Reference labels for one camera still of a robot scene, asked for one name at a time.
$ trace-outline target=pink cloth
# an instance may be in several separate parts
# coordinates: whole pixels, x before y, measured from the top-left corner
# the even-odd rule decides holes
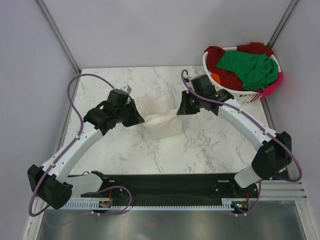
[[[282,72],[278,72],[278,78],[275,80],[275,82],[273,82],[270,86],[267,86],[263,93],[262,93],[262,97],[261,100],[265,100],[265,98],[267,96],[269,96],[270,94],[272,94],[276,88],[279,86],[279,84],[282,82],[282,79],[284,78],[284,74]]]

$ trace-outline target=white cloth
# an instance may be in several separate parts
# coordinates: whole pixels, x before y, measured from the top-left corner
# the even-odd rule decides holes
[[[166,138],[182,132],[182,119],[177,116],[172,93],[160,97],[139,97],[137,109],[145,121],[141,129],[146,140]]]

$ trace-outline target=wall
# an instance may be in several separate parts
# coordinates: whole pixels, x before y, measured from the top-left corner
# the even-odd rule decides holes
[[[268,42],[290,0],[44,0],[80,68],[202,65]]]
[[[33,0],[1,1],[0,22],[0,238],[19,240],[27,170],[53,154],[75,72]]]
[[[292,136],[302,182],[320,223],[320,2],[300,1],[274,46],[284,82],[269,98],[278,131]]]

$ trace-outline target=basket rim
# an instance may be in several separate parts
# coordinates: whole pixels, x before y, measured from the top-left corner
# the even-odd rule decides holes
[[[236,46],[232,46],[232,47],[222,47],[223,50],[226,50],[226,51],[236,51],[237,50],[237,47]],[[213,77],[211,76],[211,72],[208,70],[207,68],[207,56],[208,56],[208,52],[205,51],[204,54],[203,54],[203,57],[202,57],[202,64],[203,64],[203,67],[204,67],[204,71],[205,71],[205,74],[209,77],[210,81],[216,85],[218,88],[221,88],[221,89],[226,89],[228,90],[231,94],[239,94],[239,95],[256,95],[256,94],[261,94],[261,92],[256,92],[256,91],[237,91],[237,90],[232,90],[232,89],[229,89],[227,87],[224,87],[222,85],[220,85],[219,83],[216,82],[216,80],[213,79]],[[270,58],[272,60],[274,60],[276,62],[276,64],[278,65],[278,72],[281,73],[281,68],[280,68],[280,65],[279,65],[279,62],[278,60],[276,59],[275,55],[272,54],[270,56]]]

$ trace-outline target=table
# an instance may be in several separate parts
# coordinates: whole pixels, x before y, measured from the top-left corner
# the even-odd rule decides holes
[[[99,75],[115,88],[130,85],[133,99],[172,92],[178,108],[181,92],[185,90],[180,77],[183,69],[191,77],[204,73],[202,66],[92,68],[82,73]],[[110,90],[100,79],[81,77],[74,101],[81,115],[106,100]],[[244,108],[267,124],[260,101]],[[151,141],[143,139],[139,125],[125,128],[118,124],[84,154],[71,174],[94,170],[104,174],[232,173],[252,162],[256,151],[225,120],[204,109],[197,115],[181,117],[183,133]],[[72,111],[66,141],[79,126],[79,119]]]

